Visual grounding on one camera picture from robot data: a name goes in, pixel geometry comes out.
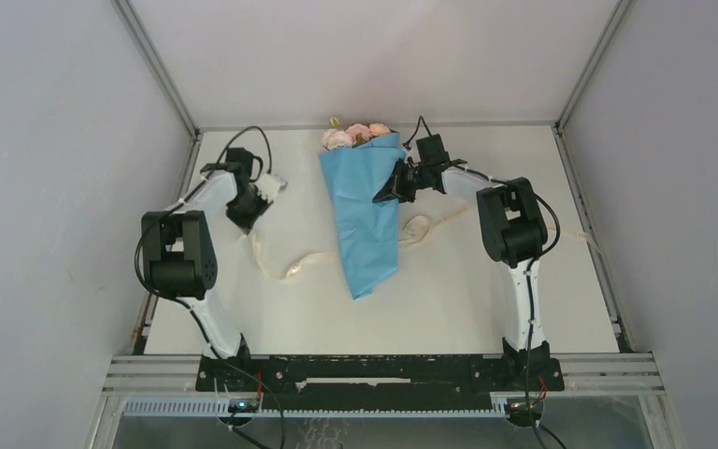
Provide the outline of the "blue wrapping paper sheet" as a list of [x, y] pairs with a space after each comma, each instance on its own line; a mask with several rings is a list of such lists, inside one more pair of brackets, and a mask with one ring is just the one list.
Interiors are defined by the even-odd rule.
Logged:
[[399, 205], [375, 203], [373, 198], [405, 155], [396, 132], [356, 148], [319, 155], [337, 227], [340, 262], [353, 299], [372, 293], [397, 272]]

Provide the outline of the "pink fake flower stem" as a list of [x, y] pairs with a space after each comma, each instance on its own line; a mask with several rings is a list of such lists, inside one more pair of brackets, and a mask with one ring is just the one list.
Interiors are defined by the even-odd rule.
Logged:
[[321, 144], [327, 151], [338, 148], [352, 148], [354, 137], [341, 125], [338, 117], [328, 119], [329, 128], [323, 133]]
[[388, 135], [392, 132], [392, 130], [383, 123], [371, 123], [367, 126], [368, 133], [373, 138]]
[[352, 140], [352, 146], [357, 147], [369, 142], [373, 134], [368, 125], [355, 123], [345, 129], [346, 134]]

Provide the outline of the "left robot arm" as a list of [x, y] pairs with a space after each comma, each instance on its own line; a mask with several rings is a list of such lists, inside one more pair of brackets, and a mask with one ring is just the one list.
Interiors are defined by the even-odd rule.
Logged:
[[209, 163], [185, 196], [141, 219], [135, 251], [139, 282], [151, 295], [180, 304], [194, 318], [204, 355], [223, 359], [219, 378], [234, 390], [252, 383], [255, 366], [239, 355], [246, 341], [216, 290], [220, 266], [210, 228], [231, 230], [237, 239], [247, 237], [287, 185], [269, 173], [254, 179], [238, 163]]

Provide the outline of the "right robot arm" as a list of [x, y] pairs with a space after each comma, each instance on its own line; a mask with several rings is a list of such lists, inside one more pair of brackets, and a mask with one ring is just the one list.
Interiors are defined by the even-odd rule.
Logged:
[[438, 164], [398, 161], [373, 201], [412, 202], [424, 189], [476, 206], [482, 246], [500, 267], [508, 301], [504, 380], [513, 388], [528, 388], [539, 378], [538, 362], [551, 358], [540, 322], [538, 275], [541, 257], [556, 245], [548, 242], [541, 209], [553, 209], [535, 193], [529, 179], [495, 179], [468, 167], [463, 159]]

